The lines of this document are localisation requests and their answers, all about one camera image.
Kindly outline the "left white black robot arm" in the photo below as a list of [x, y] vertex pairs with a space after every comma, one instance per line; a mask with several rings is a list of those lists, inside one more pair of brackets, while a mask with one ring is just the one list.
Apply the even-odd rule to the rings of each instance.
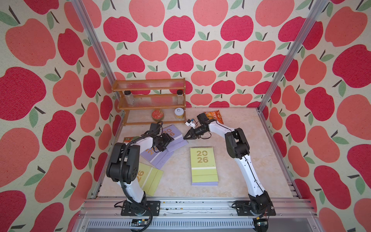
[[147, 149], [163, 152], [174, 140], [162, 132], [162, 125], [162, 121], [152, 123], [139, 138], [129, 143], [116, 143], [106, 168], [107, 177], [120, 184], [127, 198], [124, 208], [137, 216], [153, 215], [137, 179], [140, 154]]

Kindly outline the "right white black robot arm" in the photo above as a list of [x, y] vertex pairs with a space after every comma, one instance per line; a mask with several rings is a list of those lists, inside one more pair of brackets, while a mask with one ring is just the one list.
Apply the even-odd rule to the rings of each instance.
[[238, 164], [242, 176], [248, 188], [248, 203], [235, 203], [234, 205], [248, 211], [252, 215], [261, 217], [275, 216], [275, 208], [268, 192], [261, 184], [258, 175], [253, 167], [250, 157], [250, 146], [241, 128], [231, 128], [221, 124], [215, 118], [208, 117], [205, 113], [197, 116], [198, 122], [189, 119], [185, 122], [190, 127], [185, 134], [185, 140], [200, 139], [205, 133], [215, 133], [225, 139], [227, 153]]

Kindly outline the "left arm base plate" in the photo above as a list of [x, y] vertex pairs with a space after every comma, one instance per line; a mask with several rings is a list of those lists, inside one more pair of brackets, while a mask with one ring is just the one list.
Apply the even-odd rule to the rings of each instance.
[[121, 216], [158, 216], [160, 201], [147, 201], [145, 206], [141, 204], [124, 201]]

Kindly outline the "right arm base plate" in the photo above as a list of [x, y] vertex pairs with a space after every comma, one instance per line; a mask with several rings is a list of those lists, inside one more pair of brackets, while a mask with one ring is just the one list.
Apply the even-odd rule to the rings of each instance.
[[276, 216], [272, 205], [264, 207], [253, 201], [235, 201], [231, 207], [237, 211], [238, 216]]

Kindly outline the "purple calendar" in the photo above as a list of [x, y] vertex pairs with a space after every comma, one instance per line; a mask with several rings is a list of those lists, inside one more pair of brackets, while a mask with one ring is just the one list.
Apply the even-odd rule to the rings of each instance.
[[171, 138], [174, 140], [168, 144], [166, 147], [167, 152], [174, 152], [177, 149], [180, 149], [186, 145], [188, 145], [188, 141], [183, 139], [183, 135], [181, 131], [175, 127], [174, 125], [170, 125], [163, 129], [164, 133], [167, 133]]
[[162, 169], [162, 167], [173, 154], [173, 151], [168, 151], [167, 149], [162, 152], [155, 152], [154, 149], [151, 148], [143, 151], [140, 155], [150, 162], [155, 168]]
[[218, 182], [192, 182], [192, 186], [201, 186], [201, 187], [216, 187]]

